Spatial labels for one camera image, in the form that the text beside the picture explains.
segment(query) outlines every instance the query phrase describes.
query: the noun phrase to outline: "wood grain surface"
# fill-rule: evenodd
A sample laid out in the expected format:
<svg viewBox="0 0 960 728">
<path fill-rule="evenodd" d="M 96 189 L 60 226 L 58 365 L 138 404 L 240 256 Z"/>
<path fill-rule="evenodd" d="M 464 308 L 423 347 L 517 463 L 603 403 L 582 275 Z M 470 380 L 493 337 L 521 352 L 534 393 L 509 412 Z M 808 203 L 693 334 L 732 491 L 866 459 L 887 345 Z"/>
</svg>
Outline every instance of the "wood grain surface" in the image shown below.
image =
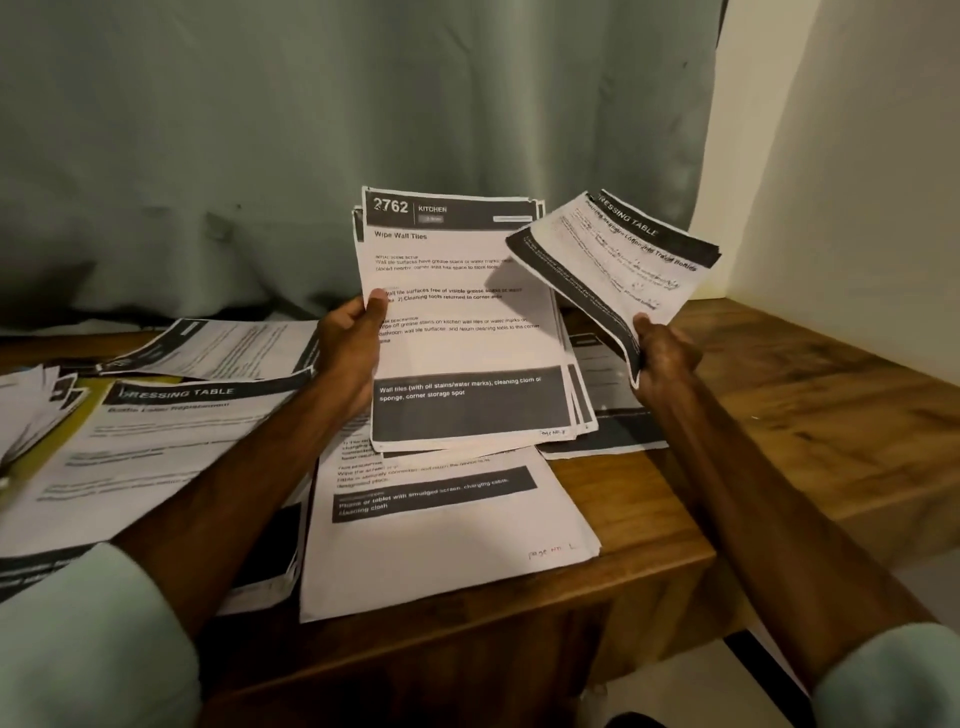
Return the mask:
<svg viewBox="0 0 960 728">
<path fill-rule="evenodd" d="M 883 563 L 960 544 L 960 389 L 728 300 L 688 303 L 676 325 L 764 452 Z M 7 344 L 0 366 L 149 338 Z M 755 619 L 669 450 L 551 467 L 599 558 L 305 625 L 295 599 L 216 619 L 200 641 L 204 723 L 561 725 L 585 685 Z"/>
</svg>

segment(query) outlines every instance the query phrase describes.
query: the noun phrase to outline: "shirt sleeve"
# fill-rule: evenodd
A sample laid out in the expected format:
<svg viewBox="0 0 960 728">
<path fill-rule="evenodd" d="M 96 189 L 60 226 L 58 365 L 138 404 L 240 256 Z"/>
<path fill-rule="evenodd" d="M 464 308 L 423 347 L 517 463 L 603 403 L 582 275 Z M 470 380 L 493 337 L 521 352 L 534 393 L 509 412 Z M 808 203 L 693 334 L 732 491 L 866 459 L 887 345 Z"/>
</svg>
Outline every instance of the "shirt sleeve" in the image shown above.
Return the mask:
<svg viewBox="0 0 960 728">
<path fill-rule="evenodd" d="M 861 645 L 813 693 L 822 728 L 960 725 L 960 637 L 908 624 Z"/>
<path fill-rule="evenodd" d="M 109 544 L 0 604 L 0 634 L 4 725 L 187 726 L 200 713 L 193 644 Z"/>
</svg>

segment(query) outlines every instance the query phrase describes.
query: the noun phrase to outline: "gray curtain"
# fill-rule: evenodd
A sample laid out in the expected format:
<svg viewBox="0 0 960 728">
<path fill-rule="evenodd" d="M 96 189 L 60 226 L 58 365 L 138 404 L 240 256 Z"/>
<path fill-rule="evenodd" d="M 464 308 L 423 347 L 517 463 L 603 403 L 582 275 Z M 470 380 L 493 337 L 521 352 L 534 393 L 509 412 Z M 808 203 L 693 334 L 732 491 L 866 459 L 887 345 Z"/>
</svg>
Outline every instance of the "gray curtain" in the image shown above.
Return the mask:
<svg viewBox="0 0 960 728">
<path fill-rule="evenodd" d="M 202 316 L 359 279 L 360 186 L 606 186 L 685 227 L 721 0 L 0 8 L 0 324 Z"/>
</svg>

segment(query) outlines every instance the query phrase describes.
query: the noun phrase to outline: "white wall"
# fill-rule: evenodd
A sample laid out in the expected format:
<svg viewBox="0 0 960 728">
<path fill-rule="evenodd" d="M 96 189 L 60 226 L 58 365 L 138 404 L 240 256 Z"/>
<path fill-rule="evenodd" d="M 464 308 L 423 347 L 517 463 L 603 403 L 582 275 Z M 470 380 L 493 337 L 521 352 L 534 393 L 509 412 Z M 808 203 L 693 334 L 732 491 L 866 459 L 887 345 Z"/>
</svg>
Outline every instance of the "white wall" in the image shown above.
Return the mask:
<svg viewBox="0 0 960 728">
<path fill-rule="evenodd" d="M 690 231 L 724 256 L 697 298 L 725 296 L 774 133 L 820 0 L 730 0 L 717 45 L 700 194 Z"/>
<path fill-rule="evenodd" d="M 960 3 L 823 0 L 737 301 L 960 384 Z"/>
</svg>

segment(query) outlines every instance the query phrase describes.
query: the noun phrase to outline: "forearm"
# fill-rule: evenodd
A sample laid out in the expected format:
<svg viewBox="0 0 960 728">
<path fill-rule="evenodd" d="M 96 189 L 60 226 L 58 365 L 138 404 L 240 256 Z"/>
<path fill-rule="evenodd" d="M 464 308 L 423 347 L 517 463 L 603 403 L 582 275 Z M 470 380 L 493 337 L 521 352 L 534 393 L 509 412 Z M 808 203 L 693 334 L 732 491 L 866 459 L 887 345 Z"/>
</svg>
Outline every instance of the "forearm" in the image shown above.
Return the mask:
<svg viewBox="0 0 960 728">
<path fill-rule="evenodd" d="M 699 492 L 719 546 L 809 686 L 871 637 L 933 617 L 793 488 L 695 375 L 652 409 Z"/>
<path fill-rule="evenodd" d="M 247 553 L 342 426 L 355 388 L 317 376 L 113 543 L 154 580 L 184 629 L 212 617 Z"/>
</svg>

